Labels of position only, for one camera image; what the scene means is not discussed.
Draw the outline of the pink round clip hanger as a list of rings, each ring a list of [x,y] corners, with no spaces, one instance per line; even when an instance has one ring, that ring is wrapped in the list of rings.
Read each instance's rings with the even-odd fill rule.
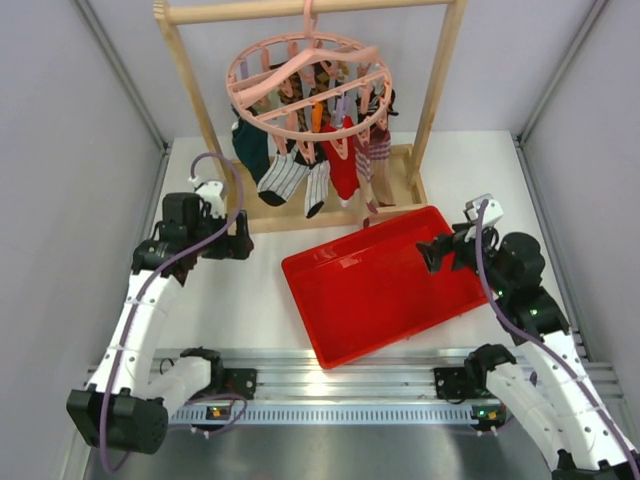
[[[303,3],[304,26],[242,51],[229,67],[232,107],[270,134],[278,149],[295,142],[306,164],[315,146],[329,142],[345,155],[348,140],[368,141],[377,124],[387,127],[392,78],[378,48],[321,32],[313,3]]]

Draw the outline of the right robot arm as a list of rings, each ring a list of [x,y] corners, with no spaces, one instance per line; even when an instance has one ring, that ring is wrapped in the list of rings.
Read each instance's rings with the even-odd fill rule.
[[[611,417],[577,352],[558,303],[541,284],[545,260],[539,242],[493,227],[467,239],[469,224],[417,250],[431,274],[445,257],[481,285],[516,352],[485,344],[465,359],[466,382],[478,396],[493,395],[525,430],[554,479],[636,479],[639,450]]]

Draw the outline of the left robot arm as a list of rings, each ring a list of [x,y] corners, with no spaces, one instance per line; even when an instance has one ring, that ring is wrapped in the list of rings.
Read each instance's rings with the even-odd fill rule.
[[[246,260],[253,250],[247,214],[227,214],[224,190],[213,180],[166,195],[152,236],[135,248],[109,345],[88,384],[71,391],[66,403],[89,446],[153,454],[179,408],[223,392],[226,374],[215,350],[187,348],[157,378],[151,368],[171,304],[197,261]]]

